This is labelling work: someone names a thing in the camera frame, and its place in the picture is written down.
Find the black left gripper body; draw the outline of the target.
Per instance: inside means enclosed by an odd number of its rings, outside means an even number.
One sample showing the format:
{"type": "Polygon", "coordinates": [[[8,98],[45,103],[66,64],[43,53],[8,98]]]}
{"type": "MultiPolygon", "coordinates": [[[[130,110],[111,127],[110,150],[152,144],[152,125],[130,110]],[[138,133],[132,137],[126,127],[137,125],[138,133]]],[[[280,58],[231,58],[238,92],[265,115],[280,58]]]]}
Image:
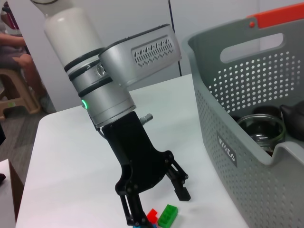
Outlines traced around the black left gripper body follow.
{"type": "Polygon", "coordinates": [[[122,168],[121,177],[115,185],[118,195],[139,194],[163,179],[172,153],[154,148],[135,112],[105,125],[102,132],[122,168]]]}

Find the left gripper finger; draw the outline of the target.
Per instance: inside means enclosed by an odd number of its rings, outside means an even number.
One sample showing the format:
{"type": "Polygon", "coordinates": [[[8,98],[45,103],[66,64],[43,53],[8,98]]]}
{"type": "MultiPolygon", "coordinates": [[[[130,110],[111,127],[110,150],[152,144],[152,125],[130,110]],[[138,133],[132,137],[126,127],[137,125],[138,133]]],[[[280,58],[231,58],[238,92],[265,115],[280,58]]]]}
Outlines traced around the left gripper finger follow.
{"type": "Polygon", "coordinates": [[[148,220],[143,211],[139,197],[140,193],[141,192],[130,194],[127,194],[126,192],[119,193],[127,225],[141,228],[153,228],[152,223],[148,220]]]}
{"type": "Polygon", "coordinates": [[[189,176],[174,159],[170,159],[170,164],[166,175],[171,180],[178,199],[180,201],[190,201],[191,196],[186,187],[183,186],[189,176]]]}

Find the glass teacup with black holder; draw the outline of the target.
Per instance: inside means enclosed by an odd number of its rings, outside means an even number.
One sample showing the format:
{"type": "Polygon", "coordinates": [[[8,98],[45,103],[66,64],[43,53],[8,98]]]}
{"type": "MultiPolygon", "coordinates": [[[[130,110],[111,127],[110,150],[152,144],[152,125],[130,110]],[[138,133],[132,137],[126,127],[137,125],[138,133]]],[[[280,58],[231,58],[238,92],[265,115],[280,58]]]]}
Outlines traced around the glass teacup with black holder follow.
{"type": "Polygon", "coordinates": [[[237,123],[264,151],[273,152],[276,145],[285,141],[285,124],[275,116],[251,114],[237,123]]]}

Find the grey-green perforated storage bin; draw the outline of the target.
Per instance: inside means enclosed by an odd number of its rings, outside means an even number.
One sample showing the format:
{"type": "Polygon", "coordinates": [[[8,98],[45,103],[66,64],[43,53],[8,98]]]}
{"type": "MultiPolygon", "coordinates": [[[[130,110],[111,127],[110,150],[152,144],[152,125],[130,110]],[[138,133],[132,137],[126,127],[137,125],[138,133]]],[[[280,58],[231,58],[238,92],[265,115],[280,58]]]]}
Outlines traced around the grey-green perforated storage bin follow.
{"type": "Polygon", "coordinates": [[[304,228],[304,142],[268,155],[237,124],[264,105],[304,101],[304,19],[260,28],[236,20],[184,39],[203,142],[250,228],[304,228]]]}

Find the small red toy brick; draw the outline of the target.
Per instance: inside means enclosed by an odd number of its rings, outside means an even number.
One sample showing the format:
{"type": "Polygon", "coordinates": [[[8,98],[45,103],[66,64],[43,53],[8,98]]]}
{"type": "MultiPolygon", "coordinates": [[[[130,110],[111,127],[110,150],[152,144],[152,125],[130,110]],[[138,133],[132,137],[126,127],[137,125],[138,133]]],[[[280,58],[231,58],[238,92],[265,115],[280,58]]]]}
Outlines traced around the small red toy brick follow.
{"type": "Polygon", "coordinates": [[[152,224],[157,224],[158,221],[157,214],[158,212],[155,209],[151,209],[147,214],[148,221],[152,224]]]}

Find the green flat toy brick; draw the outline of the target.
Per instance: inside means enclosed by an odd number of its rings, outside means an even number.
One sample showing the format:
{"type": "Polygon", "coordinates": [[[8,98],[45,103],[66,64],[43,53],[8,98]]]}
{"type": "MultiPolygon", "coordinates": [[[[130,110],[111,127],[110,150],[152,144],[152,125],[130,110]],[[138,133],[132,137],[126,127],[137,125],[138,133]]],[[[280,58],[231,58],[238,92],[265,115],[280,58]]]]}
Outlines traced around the green flat toy brick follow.
{"type": "Polygon", "coordinates": [[[157,221],[158,226],[161,228],[171,228],[177,215],[178,208],[176,206],[168,204],[157,221]]]}

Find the white side desk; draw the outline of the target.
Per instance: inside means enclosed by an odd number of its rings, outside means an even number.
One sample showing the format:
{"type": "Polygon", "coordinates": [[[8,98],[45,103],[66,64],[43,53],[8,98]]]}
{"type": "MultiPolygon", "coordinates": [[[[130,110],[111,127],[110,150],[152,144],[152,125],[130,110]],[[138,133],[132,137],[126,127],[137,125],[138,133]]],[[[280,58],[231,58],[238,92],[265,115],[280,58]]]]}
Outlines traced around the white side desk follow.
{"type": "Polygon", "coordinates": [[[0,184],[0,228],[15,228],[15,210],[8,159],[0,162],[0,173],[6,176],[0,184]]]}

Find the black clay teapot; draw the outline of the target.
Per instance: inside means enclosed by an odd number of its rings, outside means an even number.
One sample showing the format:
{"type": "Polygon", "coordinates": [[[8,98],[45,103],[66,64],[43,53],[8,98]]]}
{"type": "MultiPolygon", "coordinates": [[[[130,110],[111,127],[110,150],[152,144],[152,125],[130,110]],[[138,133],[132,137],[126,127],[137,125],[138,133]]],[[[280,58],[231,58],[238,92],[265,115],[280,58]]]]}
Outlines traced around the black clay teapot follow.
{"type": "Polygon", "coordinates": [[[294,106],[283,104],[280,110],[289,135],[304,141],[304,100],[294,106]]]}

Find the beige plastic stool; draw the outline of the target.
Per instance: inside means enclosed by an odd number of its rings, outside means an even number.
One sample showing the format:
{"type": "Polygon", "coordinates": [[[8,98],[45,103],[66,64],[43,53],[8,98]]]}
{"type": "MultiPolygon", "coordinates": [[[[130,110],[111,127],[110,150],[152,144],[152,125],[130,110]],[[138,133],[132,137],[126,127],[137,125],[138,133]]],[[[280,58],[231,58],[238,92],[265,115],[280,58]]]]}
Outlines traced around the beige plastic stool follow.
{"type": "Polygon", "coordinates": [[[41,106],[31,92],[20,72],[0,69],[0,80],[4,79],[4,89],[0,91],[0,120],[4,120],[4,110],[23,106],[29,114],[39,113],[41,106]]]}

